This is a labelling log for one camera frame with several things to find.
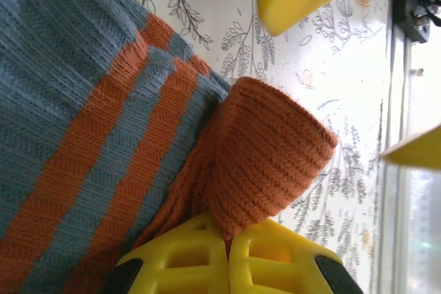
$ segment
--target white surface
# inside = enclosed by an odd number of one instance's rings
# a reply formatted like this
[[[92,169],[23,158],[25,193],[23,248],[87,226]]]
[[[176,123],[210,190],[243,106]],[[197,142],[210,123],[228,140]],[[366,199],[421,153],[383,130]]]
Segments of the white surface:
[[[404,33],[397,27],[391,31],[391,84],[389,86],[389,100],[384,103],[382,121],[382,135],[384,138],[384,150],[386,147],[397,143],[402,138],[402,126],[404,115],[403,90],[406,86],[407,66],[404,63],[406,49],[409,49],[405,42]],[[401,180],[402,171],[395,165],[380,163],[380,206],[379,206],[379,238],[376,245],[379,248],[376,255],[378,266],[374,276],[374,286],[371,287],[372,293],[399,293],[396,288],[400,285],[400,277],[396,277],[397,269],[401,267],[401,261],[397,261],[396,252],[399,251],[399,244],[402,243],[401,226],[398,220],[399,207],[398,200],[402,195]]]
[[[431,27],[429,42],[412,47],[412,68],[424,76],[411,76],[408,134],[441,123],[441,75],[439,45],[441,29]],[[409,169],[409,215],[407,234],[407,293],[441,293],[441,171]]]

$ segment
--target ribbed cuff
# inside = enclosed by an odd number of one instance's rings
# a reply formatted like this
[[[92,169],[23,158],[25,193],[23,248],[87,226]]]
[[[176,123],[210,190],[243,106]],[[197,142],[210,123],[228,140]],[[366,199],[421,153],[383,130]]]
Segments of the ribbed cuff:
[[[337,138],[288,96],[253,78],[239,79],[221,107],[206,198],[228,240],[302,194],[332,157]]]

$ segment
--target knit texture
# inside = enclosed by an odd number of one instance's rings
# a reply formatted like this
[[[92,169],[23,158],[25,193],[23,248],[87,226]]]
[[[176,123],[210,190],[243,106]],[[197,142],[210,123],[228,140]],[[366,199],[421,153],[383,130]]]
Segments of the knit texture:
[[[133,246],[205,210],[229,239],[300,195],[335,144],[263,83],[229,93],[135,0],[0,0],[0,292],[95,293]]]

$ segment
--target patterned tablecloth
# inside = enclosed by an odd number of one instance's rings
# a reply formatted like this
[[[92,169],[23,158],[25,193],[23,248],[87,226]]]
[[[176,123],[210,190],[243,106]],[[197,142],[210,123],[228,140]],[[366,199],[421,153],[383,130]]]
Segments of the patterned tablecloth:
[[[311,188],[276,219],[336,251],[366,292],[378,221],[378,151],[389,0],[333,0],[282,36],[260,24],[256,0],[139,0],[233,83],[253,76],[298,100],[340,137]]]

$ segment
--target striped sweater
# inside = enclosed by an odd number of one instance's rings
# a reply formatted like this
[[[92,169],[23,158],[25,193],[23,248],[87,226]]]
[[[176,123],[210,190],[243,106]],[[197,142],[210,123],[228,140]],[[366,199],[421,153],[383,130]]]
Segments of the striped sweater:
[[[335,145],[272,87],[230,91],[135,0],[0,0],[0,292],[95,293],[202,211],[229,240]]]

